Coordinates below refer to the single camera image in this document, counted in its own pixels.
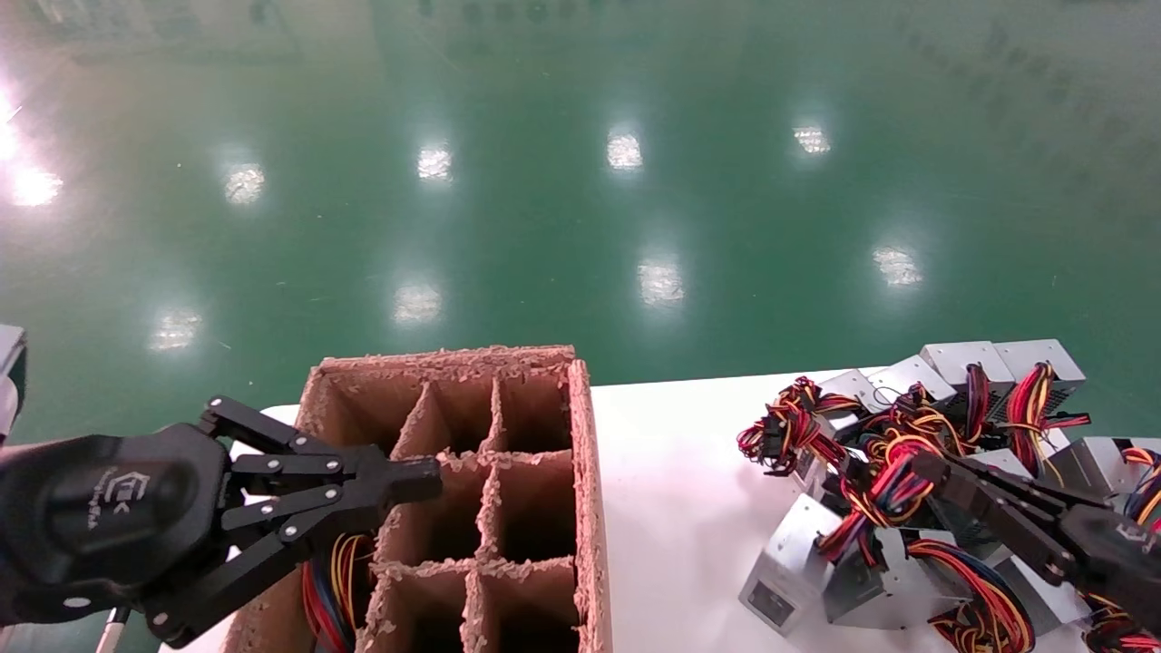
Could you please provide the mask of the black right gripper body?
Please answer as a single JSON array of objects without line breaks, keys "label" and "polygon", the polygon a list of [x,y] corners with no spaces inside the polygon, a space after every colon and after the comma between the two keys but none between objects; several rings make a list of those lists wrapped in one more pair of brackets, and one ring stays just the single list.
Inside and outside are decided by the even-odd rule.
[{"label": "black right gripper body", "polygon": [[1158,533],[1108,509],[1074,507],[1065,515],[1065,547],[1070,584],[1111,600],[1139,627],[1160,636]]}]

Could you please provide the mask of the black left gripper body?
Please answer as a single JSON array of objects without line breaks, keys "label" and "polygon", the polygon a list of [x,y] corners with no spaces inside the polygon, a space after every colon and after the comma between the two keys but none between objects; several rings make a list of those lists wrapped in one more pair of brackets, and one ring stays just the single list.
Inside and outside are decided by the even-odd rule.
[{"label": "black left gripper body", "polygon": [[134,605],[219,558],[228,462],[187,424],[3,449],[3,627]]}]

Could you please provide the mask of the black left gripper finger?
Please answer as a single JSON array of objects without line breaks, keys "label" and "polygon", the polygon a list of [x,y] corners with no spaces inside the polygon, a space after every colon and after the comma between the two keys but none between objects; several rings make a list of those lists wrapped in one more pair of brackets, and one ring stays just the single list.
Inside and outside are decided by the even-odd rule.
[{"label": "black left gripper finger", "polygon": [[349,480],[307,491],[316,505],[291,510],[284,521],[215,571],[170,595],[145,600],[150,632],[170,648],[192,641],[277,584],[296,567],[345,533],[383,524],[395,505],[437,498],[440,480]]},{"label": "black left gripper finger", "polygon": [[348,481],[373,487],[444,486],[440,464],[432,455],[417,462],[391,462],[373,444],[332,445],[228,396],[209,401],[200,429],[211,438],[229,438],[255,451],[229,464],[243,487],[322,487]]}]

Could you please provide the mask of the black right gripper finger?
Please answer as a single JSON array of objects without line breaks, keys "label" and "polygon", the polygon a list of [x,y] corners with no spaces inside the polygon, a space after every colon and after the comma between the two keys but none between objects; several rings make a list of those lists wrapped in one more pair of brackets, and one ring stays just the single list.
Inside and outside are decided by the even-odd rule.
[{"label": "black right gripper finger", "polygon": [[947,460],[947,502],[989,525],[1021,517],[1037,528],[1050,528],[1070,508],[1086,505],[1086,495],[1001,471],[994,464],[956,458]]},{"label": "black right gripper finger", "polygon": [[[913,474],[932,485],[932,491],[929,493],[926,501],[932,507],[933,514],[940,518],[942,525],[952,533],[956,544],[987,565],[996,565],[1010,557],[1017,557],[1045,581],[1065,582],[1070,574],[1070,554],[1061,541],[1050,533],[1052,526],[1037,528],[1021,517],[1017,517],[1015,523],[1001,521],[996,525],[989,525],[947,502],[947,460],[956,458],[959,455],[920,452],[913,455],[911,461]],[[1024,464],[1011,452],[983,452],[962,458],[994,464],[1001,471],[1031,478]]]}]

